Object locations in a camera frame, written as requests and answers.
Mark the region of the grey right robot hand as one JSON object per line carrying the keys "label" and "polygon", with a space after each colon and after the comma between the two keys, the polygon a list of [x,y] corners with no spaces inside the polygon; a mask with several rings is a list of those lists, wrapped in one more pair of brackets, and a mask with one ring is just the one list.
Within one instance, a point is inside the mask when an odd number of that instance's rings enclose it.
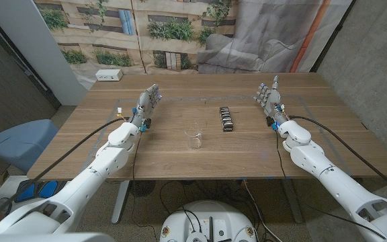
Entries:
{"label": "grey right robot hand", "polygon": [[281,96],[277,90],[279,77],[276,75],[273,78],[271,88],[263,83],[259,86],[259,91],[253,99],[263,108],[266,115],[266,122],[269,127],[277,131],[281,124],[289,120],[284,112],[284,105],[281,101]]}

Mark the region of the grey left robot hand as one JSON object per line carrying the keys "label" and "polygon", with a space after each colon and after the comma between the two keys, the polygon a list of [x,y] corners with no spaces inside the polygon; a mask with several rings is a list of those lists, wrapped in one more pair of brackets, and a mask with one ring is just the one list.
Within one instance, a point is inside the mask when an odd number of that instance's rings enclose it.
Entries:
{"label": "grey left robot hand", "polygon": [[162,95],[159,93],[159,86],[153,84],[143,91],[138,98],[136,107],[133,109],[133,115],[129,122],[144,132],[151,125],[151,116],[154,108],[161,100]]}

